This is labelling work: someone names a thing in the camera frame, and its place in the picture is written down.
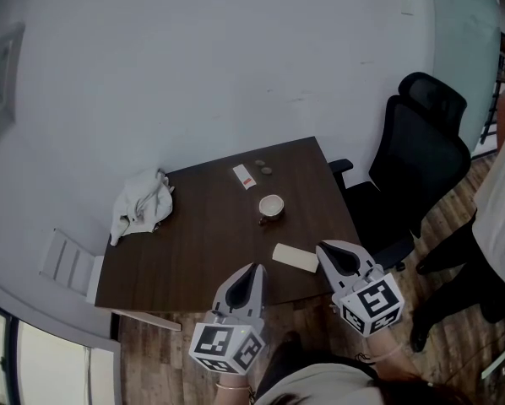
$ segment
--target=table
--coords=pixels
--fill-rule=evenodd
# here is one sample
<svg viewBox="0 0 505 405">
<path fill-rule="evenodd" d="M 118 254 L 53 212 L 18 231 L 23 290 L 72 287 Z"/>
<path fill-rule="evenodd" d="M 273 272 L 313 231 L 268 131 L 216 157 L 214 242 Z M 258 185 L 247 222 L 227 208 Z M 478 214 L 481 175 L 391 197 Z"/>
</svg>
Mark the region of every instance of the table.
<svg viewBox="0 0 505 405">
<path fill-rule="evenodd" d="M 272 168 L 264 175 L 254 164 Z M 244 164 L 257 185 L 245 190 L 232 168 Z M 316 274 L 271 259 L 277 243 L 315 252 L 321 240 L 359 244 L 348 209 L 316 138 L 236 154 L 171 172 L 174 210 L 153 234 L 121 238 L 106 248 L 95 305 L 125 311 L 183 312 L 211 308 L 219 286 L 251 262 L 268 273 L 266 303 L 330 291 Z M 261 198 L 275 193 L 285 216 L 258 225 Z"/>
</svg>

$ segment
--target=white paper card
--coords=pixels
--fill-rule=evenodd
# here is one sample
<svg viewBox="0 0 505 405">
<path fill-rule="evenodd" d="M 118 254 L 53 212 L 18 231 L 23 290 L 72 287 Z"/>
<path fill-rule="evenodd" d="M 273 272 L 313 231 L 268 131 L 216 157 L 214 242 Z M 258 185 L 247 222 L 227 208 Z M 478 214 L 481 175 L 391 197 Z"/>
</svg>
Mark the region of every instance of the white paper card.
<svg viewBox="0 0 505 405">
<path fill-rule="evenodd" d="M 273 259 L 292 267 L 307 270 L 311 273 L 315 273 L 318 268 L 318 258 L 316 254 L 280 243 L 277 244 L 273 251 Z"/>
<path fill-rule="evenodd" d="M 247 171 L 247 168 L 245 168 L 243 164 L 238 165 L 233 170 L 236 173 L 237 178 L 245 187 L 245 189 L 248 189 L 249 187 L 253 187 L 254 185 L 256 185 L 256 181 L 254 181 L 254 179 L 249 174 L 249 171 Z"/>
</svg>

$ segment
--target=person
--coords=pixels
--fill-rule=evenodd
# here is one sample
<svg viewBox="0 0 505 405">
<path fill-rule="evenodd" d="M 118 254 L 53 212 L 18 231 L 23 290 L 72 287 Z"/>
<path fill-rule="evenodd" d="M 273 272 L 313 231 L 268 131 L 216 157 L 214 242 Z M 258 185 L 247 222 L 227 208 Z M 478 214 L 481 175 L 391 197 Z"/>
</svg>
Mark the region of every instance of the person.
<svg viewBox="0 0 505 405">
<path fill-rule="evenodd" d="M 427 274 L 464 264 L 414 312 L 410 344 L 416 352 L 425 347 L 434 324 L 472 305 L 479 304 L 490 323 L 505 317 L 505 90 L 497 105 L 497 148 L 497 159 L 475 194 L 475 216 L 416 267 Z"/>
<path fill-rule="evenodd" d="M 367 339 L 376 370 L 358 360 L 306 352 L 296 332 L 275 350 L 254 398 L 257 405 L 471 405 L 463 394 L 422 380 L 389 328 Z M 246 405 L 246 376 L 222 375 L 215 405 Z"/>
</svg>

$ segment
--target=table leg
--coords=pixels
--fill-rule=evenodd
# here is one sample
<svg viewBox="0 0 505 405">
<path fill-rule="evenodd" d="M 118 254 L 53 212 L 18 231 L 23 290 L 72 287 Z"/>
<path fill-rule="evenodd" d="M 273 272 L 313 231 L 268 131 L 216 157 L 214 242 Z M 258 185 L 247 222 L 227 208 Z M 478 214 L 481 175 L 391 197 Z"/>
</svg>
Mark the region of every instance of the table leg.
<svg viewBox="0 0 505 405">
<path fill-rule="evenodd" d="M 130 310 L 111 310 L 116 315 L 128 316 L 129 318 L 133 318 L 138 321 L 147 322 L 148 324 L 153 324 L 154 326 L 167 328 L 168 330 L 173 330 L 174 332 L 180 332 L 182 330 L 182 325 L 165 320 L 164 318 L 159 318 L 158 316 L 154 316 L 151 314 L 146 314 L 145 312 L 131 312 Z"/>
</svg>

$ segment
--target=office chair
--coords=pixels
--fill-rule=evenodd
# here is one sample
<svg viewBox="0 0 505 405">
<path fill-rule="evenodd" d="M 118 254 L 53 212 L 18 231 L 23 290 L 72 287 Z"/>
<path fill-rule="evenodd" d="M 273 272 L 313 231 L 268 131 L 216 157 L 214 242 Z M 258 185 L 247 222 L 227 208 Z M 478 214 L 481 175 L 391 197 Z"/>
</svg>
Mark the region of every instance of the office chair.
<svg viewBox="0 0 505 405">
<path fill-rule="evenodd" d="M 374 184 L 347 189 L 342 173 L 354 165 L 347 159 L 329 164 L 361 245 L 378 264 L 398 270 L 405 269 L 402 260 L 414 249 L 412 235 L 421 236 L 421 220 L 470 168 L 470 152 L 454 131 L 458 119 L 454 112 L 440 113 L 454 109 L 449 97 L 426 102 L 426 95 L 416 94 L 420 103 L 409 85 L 405 94 L 388 100 L 382 141 L 369 170 Z"/>
<path fill-rule="evenodd" d="M 454 89 L 423 72 L 414 72 L 399 84 L 399 94 L 432 114 L 437 126 L 459 135 L 466 100 Z"/>
</svg>

